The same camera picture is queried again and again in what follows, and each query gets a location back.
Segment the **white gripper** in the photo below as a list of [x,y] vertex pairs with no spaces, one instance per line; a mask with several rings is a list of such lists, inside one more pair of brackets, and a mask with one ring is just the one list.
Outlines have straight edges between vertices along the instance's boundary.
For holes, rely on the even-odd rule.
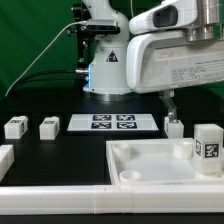
[[137,93],[160,92],[170,122],[177,121],[174,91],[224,81],[224,38],[187,42],[166,31],[134,37],[127,48],[127,83]]

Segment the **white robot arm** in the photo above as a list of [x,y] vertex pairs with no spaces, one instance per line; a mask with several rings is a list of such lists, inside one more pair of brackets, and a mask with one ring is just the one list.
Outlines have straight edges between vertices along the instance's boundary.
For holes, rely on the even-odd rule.
[[163,0],[127,19],[109,0],[82,0],[96,35],[86,92],[108,98],[161,91],[177,120],[171,91],[224,80],[224,0]]

